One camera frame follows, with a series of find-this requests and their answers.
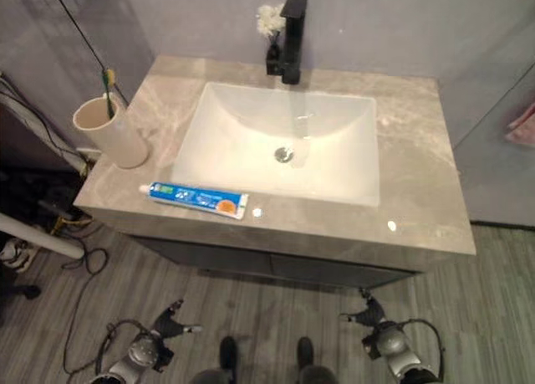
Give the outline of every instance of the white flower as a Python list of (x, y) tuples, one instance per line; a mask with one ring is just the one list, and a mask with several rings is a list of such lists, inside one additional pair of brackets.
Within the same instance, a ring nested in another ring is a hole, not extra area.
[(281, 3), (276, 7), (262, 5), (258, 8), (257, 30), (261, 35), (271, 37), (284, 28), (286, 20), (280, 16), (283, 6)]

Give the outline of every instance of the cup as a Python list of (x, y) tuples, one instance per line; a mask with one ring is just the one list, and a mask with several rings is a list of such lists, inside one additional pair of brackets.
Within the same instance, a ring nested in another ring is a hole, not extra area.
[(149, 147), (130, 123), (125, 106), (110, 93), (114, 115), (108, 117), (106, 94), (84, 102), (74, 112), (74, 127), (82, 131), (119, 168), (134, 168), (145, 162)]

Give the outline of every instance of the pipe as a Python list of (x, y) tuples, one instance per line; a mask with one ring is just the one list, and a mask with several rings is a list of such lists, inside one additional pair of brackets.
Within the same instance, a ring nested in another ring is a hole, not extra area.
[(21, 238), (28, 242), (38, 244), (43, 248), (63, 254), (72, 259), (81, 259), (84, 255), (84, 250), (82, 248), (45, 232), (41, 232), (38, 229), (30, 227), (25, 223), (21, 223), (17, 219), (8, 217), (1, 212), (0, 231), (9, 233), (16, 238)]

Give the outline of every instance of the bathroom vanity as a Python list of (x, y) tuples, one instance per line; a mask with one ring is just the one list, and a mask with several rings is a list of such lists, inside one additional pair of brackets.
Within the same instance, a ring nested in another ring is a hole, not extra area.
[[(148, 160), (102, 155), (75, 205), (177, 263), (374, 287), (476, 254), (433, 79), (315, 69), (286, 86), (160, 56), (128, 115)], [(246, 192), (245, 217), (152, 202), (153, 181)]]

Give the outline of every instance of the toothbrush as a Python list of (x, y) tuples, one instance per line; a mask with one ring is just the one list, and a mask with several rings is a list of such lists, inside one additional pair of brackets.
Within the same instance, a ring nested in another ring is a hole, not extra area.
[(106, 104), (108, 107), (108, 117), (110, 120), (114, 117), (114, 108), (111, 105), (110, 86), (114, 84), (114, 73), (111, 69), (102, 69), (102, 81), (106, 90)]

